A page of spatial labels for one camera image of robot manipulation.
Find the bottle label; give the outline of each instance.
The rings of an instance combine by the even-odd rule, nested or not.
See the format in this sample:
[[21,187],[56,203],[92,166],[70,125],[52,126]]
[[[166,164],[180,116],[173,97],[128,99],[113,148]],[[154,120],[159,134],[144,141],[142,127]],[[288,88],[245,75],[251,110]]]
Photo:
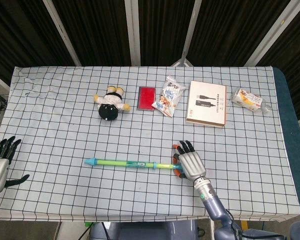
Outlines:
[[126,166],[128,168],[145,168],[146,163],[142,161],[127,161]]
[[253,112],[261,109],[262,97],[256,96],[253,93],[247,92],[240,88],[233,96],[232,101],[240,106],[249,109]]

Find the grid pattern tablecloth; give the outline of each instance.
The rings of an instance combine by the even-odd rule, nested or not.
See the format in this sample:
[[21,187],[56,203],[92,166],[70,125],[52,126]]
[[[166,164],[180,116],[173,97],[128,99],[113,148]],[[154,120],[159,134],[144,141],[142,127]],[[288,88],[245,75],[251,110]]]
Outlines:
[[[166,76],[227,86],[227,122],[214,128],[185,122],[189,91],[173,118],[137,110],[139,86]],[[101,120],[93,95],[120,86],[132,106]],[[229,100],[242,87],[272,106],[267,115]],[[300,214],[278,113],[271,67],[16,67],[0,140],[22,144],[8,178],[30,178],[0,194],[0,220],[165,221],[206,218],[187,179],[168,169],[85,165],[85,158],[171,163],[172,145],[189,140],[207,177],[236,218],[285,220]]]

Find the stuffed toy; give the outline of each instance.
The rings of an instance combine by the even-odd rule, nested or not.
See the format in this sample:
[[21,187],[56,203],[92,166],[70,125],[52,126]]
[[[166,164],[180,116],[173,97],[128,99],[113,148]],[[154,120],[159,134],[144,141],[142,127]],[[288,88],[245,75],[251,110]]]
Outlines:
[[99,115],[105,120],[114,120],[118,111],[130,111],[129,104],[122,103],[124,90],[121,87],[108,86],[104,97],[94,95],[94,102],[98,103]]

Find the red notebook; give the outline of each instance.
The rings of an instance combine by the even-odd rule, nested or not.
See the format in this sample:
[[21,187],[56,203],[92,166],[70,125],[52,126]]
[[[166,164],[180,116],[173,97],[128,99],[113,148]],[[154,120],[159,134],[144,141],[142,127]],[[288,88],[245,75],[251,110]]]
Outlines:
[[155,102],[156,89],[154,87],[140,86],[138,98],[138,110],[150,110],[154,108],[151,106]]

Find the cardboard box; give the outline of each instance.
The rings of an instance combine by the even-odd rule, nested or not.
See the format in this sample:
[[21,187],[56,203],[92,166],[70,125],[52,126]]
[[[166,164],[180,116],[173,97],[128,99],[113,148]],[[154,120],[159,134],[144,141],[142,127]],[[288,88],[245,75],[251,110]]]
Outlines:
[[191,81],[186,121],[222,128],[226,124],[226,100],[226,86]]

